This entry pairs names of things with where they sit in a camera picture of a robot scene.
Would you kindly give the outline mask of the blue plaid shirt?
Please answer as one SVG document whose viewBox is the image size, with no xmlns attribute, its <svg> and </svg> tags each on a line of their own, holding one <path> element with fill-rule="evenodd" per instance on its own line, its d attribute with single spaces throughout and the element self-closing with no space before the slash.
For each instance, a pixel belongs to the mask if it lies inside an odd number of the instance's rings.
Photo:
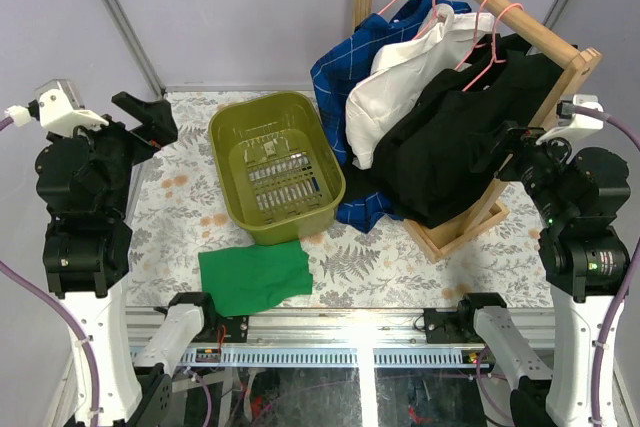
<svg viewBox="0 0 640 427">
<path fill-rule="evenodd" d="M 473 13 L 465 2 L 408 0 L 391 19 L 378 13 L 366 18 L 346 40 L 324 54 L 311 69 L 317 105 L 324 133 L 347 181 L 336 218 L 362 233 L 369 232 L 384 216 L 392 216 L 392 202 L 368 179 L 371 167 L 353 165 L 353 153 L 346 139 L 345 106 L 352 89 L 370 75 L 376 53 L 384 46 L 407 41 L 427 18 L 436 17 L 436 6 L 447 4 L 455 13 Z"/>
</svg>

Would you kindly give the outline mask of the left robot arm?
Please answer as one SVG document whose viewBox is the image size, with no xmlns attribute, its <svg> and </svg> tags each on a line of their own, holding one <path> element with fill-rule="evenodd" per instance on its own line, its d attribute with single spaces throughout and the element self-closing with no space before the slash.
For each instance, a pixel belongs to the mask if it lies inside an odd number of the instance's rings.
<svg viewBox="0 0 640 427">
<path fill-rule="evenodd" d="M 192 341 L 217 334 L 219 318 L 209 294 L 179 293 L 143 351 L 130 351 L 131 174 L 174 143 L 178 129 L 166 100 L 121 92 L 112 101 L 137 120 L 134 129 L 82 109 L 62 87 L 37 100 L 49 141 L 36 161 L 36 191 L 51 217 L 43 264 L 49 298 L 67 316 L 74 343 L 78 406 L 71 424 L 157 426 L 168 413 L 181 357 Z"/>
</svg>

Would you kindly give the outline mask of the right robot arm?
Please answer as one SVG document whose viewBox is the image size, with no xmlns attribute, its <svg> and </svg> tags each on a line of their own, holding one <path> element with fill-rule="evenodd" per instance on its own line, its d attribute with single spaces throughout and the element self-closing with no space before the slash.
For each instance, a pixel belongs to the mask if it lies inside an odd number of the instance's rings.
<svg viewBox="0 0 640 427">
<path fill-rule="evenodd" d="M 539 256 L 554 308 L 554 363 L 539 359 L 497 293 L 465 295 L 455 325 L 492 353 L 511 389 L 514 425 L 613 426 L 616 327 L 638 264 L 612 226 L 630 196 L 628 167 L 606 149 L 573 154 L 568 140 L 543 134 L 506 123 L 489 157 L 507 160 L 497 178 L 520 182 L 544 224 Z"/>
</svg>

